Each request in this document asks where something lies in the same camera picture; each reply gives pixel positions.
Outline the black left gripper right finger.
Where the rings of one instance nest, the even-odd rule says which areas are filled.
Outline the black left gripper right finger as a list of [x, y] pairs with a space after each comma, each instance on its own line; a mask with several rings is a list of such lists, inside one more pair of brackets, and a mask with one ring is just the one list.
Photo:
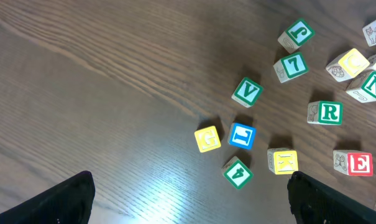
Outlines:
[[290, 210], [297, 223], [376, 223], [375, 210], [301, 171], [291, 175], [287, 189]]

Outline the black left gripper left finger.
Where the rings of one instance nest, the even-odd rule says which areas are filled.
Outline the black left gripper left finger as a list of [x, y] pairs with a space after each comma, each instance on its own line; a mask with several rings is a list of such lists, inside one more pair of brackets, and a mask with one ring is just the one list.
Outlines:
[[0, 224], [88, 224], [95, 196], [85, 170], [0, 214]]

